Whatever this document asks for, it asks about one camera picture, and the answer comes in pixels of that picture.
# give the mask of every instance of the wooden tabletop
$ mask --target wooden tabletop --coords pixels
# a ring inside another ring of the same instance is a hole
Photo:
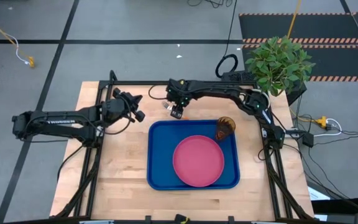
[[[93,106],[98,82],[83,82],[76,110]],[[253,116],[239,110],[226,99],[204,97],[193,100],[186,107],[184,116],[189,119],[218,119],[229,116],[236,122],[236,143],[241,179],[232,189],[158,191],[152,189],[146,179],[147,141],[150,126],[161,120],[173,120],[159,100],[151,99],[148,85],[119,85],[121,91],[143,95],[139,104],[146,117],[141,123],[132,123],[123,133],[105,136],[99,167],[98,183],[94,198],[92,219],[173,220],[177,213],[192,220],[274,220],[272,200],[265,162],[257,153],[262,149],[259,124]],[[156,86],[152,96],[164,97],[165,86]],[[292,126],[285,95],[271,98],[273,112],[287,127]],[[122,119],[107,131],[118,131],[127,120]],[[294,140],[286,144],[297,147]],[[77,140],[69,140],[65,158],[80,146]],[[63,167],[57,184],[50,214],[56,215],[71,199],[78,188],[85,150],[82,150]],[[313,216],[302,161],[299,153],[284,146],[281,150],[289,191],[303,209]],[[277,188],[281,216],[285,216],[282,196]],[[86,204],[88,191],[83,202]]]

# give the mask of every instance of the potted plant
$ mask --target potted plant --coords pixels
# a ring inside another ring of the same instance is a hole
[[[248,71],[252,72],[262,91],[278,96],[284,90],[304,85],[310,78],[315,63],[306,60],[311,56],[301,49],[300,44],[292,43],[286,36],[278,42],[278,37],[261,43],[250,52],[252,58],[246,61]]]

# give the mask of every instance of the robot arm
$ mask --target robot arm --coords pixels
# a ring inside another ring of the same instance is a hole
[[[167,100],[174,102],[171,116],[180,119],[183,109],[190,100],[197,100],[204,96],[227,98],[236,103],[238,108],[249,115],[255,116],[267,133],[267,145],[281,149],[284,142],[284,130],[274,125],[273,118],[268,111],[268,96],[259,90],[243,89],[237,85],[211,85],[196,80],[169,80],[167,86]]]
[[[143,112],[137,110],[142,96],[132,96],[118,88],[114,89],[112,95],[115,99],[79,111],[28,111],[13,116],[12,132],[18,139],[44,134],[76,138],[85,147],[94,147],[98,126],[108,127],[121,118],[135,122],[128,113],[133,113],[138,122],[143,121],[145,117]],[[75,128],[65,124],[80,124],[82,127]]]

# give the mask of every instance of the yellow connector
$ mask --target yellow connector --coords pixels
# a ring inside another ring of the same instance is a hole
[[[318,123],[322,128],[326,128],[327,127],[327,117],[322,116],[321,119],[316,120],[316,123]]]
[[[35,67],[34,58],[33,57],[28,57],[28,59],[29,59],[30,67],[34,68]]]

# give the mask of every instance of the pink plate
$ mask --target pink plate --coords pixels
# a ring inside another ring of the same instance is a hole
[[[173,153],[173,168],[177,176],[192,187],[213,184],[222,174],[222,149],[205,136],[190,136],[182,140]]]

